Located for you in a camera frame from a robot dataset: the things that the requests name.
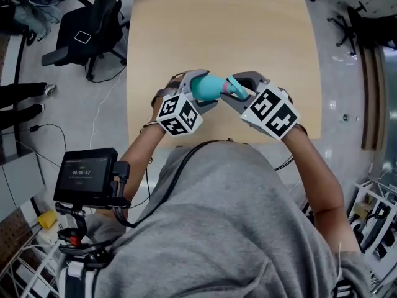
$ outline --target person's left arm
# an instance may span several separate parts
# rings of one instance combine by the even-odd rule
[[[153,115],[150,121],[155,121],[161,104],[162,97],[157,97],[154,103]],[[135,141],[130,145],[128,150],[121,157],[120,161],[127,161],[130,164],[130,178],[128,179],[125,189],[124,197],[131,201],[145,175],[146,168],[153,155],[154,149],[165,135],[165,130],[160,125],[150,125],[142,130]],[[96,210],[97,214],[102,214],[110,219],[116,220],[111,210]],[[127,217],[128,209],[123,210],[124,216]]]

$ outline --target white cube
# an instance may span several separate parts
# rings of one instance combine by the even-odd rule
[[[240,117],[277,140],[281,140],[300,120],[300,114],[292,103],[271,82]]]
[[[173,97],[164,96],[156,120],[167,133],[174,137],[194,133],[203,122],[202,117],[185,94]]]

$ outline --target teal object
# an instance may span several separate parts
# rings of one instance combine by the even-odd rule
[[[221,97],[221,93],[236,94],[240,99],[248,97],[246,90],[232,77],[230,82],[215,75],[195,78],[190,85],[193,97],[199,101],[214,101]]]

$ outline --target light wood tabletop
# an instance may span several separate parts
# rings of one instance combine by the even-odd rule
[[[127,64],[130,142],[150,119],[156,91],[172,75],[198,68],[225,79],[260,72],[288,91],[309,137],[320,137],[321,81],[305,0],[135,0]],[[194,134],[166,135],[160,145],[271,140],[222,101],[203,118]]]

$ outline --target black shoe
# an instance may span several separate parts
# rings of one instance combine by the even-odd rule
[[[33,44],[33,42],[36,39],[36,32],[34,31],[29,31],[29,33],[27,34],[27,39],[26,39],[26,46],[31,46]]]

